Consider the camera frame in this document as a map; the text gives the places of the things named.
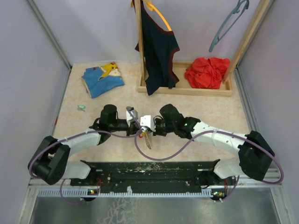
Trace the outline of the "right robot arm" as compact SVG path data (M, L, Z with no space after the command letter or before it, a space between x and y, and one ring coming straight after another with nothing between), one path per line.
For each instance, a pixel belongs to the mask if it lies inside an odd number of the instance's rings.
M228 177L242 174L263 181L275 154L259 132L224 131L200 119L184 117L172 104L163 106L159 112L161 117L153 119L155 135L175 133L180 138L211 144L234 155L231 159L216 162L208 176L211 183L218 185Z

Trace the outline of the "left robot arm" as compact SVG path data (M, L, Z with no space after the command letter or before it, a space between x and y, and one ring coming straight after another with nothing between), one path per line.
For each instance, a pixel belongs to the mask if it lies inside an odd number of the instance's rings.
M79 179L87 185L97 180L97 173L86 161L69 161L69 157L86 148L98 146L117 132L131 138L139 130L138 112L126 108L126 118L118 118L117 107L105 105L94 123L84 132L64 138L45 137L28 163L32 178L42 179L53 185L62 179Z

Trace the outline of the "wooden clothes rack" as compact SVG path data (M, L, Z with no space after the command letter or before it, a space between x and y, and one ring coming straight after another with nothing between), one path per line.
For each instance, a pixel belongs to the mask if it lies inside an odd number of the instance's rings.
M167 30L156 12L150 11L143 0L134 0L131 7L135 10L137 33L142 38L141 2L146 11ZM250 0L247 11L209 53L210 44L219 27L236 6L238 0L163 0L160 12L168 21L180 47L180 52L173 60L173 71L179 78L175 88L160 87L159 94L223 96L232 95L232 75L258 26L271 6L270 0ZM198 57L229 58L231 63L223 77L219 89L196 89L185 79L186 69Z

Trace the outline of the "blue pikachu shirt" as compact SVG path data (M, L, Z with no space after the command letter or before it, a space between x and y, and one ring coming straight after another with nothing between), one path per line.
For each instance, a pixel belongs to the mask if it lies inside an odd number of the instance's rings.
M86 92L91 98L97 98L103 93L125 84L116 62L87 68L81 78Z

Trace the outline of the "red crumpled cloth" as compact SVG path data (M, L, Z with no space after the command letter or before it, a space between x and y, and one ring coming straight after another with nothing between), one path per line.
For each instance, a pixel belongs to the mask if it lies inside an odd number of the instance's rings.
M229 65L228 58L211 57L206 59L200 57L186 69L184 77L192 88L219 89Z

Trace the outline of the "dark navy tank top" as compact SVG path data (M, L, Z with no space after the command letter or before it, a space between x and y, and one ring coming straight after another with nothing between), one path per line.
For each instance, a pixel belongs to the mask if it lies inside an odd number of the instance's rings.
M180 51L173 31L162 29L148 14L141 2L142 38L148 78L145 80L150 96L159 87L172 89L179 78L173 72L173 56Z

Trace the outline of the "teal clothes hanger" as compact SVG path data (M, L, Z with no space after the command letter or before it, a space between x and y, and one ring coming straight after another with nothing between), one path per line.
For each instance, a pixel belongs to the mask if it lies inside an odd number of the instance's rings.
M245 11L248 10L250 5L249 0L239 0L236 6L232 9L232 11L225 18L218 31L216 32L208 52L212 53L215 46L223 39L223 37L228 33L228 31L235 25L235 23L240 19ZM235 20L228 26L227 23L230 22L231 17L236 15Z

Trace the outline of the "orange clothes hanger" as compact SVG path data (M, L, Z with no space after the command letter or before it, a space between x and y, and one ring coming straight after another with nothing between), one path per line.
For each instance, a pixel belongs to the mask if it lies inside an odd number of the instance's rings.
M146 3L148 9L150 11L154 11L157 13L157 15L161 18L161 20L164 22L165 26L167 27L168 31L172 31L168 21L165 19L165 17L162 15L162 13L153 5L153 3L150 0L144 0Z

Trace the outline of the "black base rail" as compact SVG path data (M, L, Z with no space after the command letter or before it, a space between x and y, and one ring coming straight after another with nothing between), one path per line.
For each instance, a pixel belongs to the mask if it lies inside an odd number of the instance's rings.
M71 179L71 186L97 186L101 193L200 193L214 185L232 186L231 177L214 173L217 161L90 162L86 179Z

